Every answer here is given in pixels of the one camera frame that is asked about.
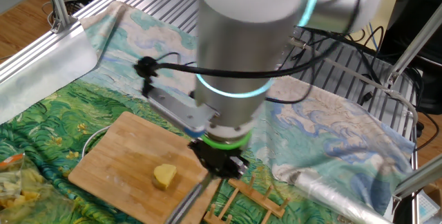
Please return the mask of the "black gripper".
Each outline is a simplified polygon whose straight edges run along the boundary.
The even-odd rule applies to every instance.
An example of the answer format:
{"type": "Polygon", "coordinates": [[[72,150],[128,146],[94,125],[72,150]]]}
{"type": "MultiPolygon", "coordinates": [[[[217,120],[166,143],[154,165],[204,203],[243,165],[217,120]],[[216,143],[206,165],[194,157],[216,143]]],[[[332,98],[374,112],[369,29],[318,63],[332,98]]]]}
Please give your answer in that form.
{"type": "Polygon", "coordinates": [[[188,148],[204,168],[219,178],[240,179],[249,168],[249,161],[242,157],[241,149],[218,149],[205,142],[190,142],[188,148]]]}

